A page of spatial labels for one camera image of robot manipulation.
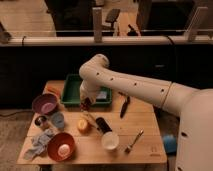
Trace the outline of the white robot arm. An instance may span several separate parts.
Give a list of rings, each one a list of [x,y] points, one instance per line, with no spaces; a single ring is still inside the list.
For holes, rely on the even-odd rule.
[[[175,171],[213,171],[213,89],[115,72],[103,54],[82,64],[79,75],[81,101],[94,103],[104,86],[179,117]]]

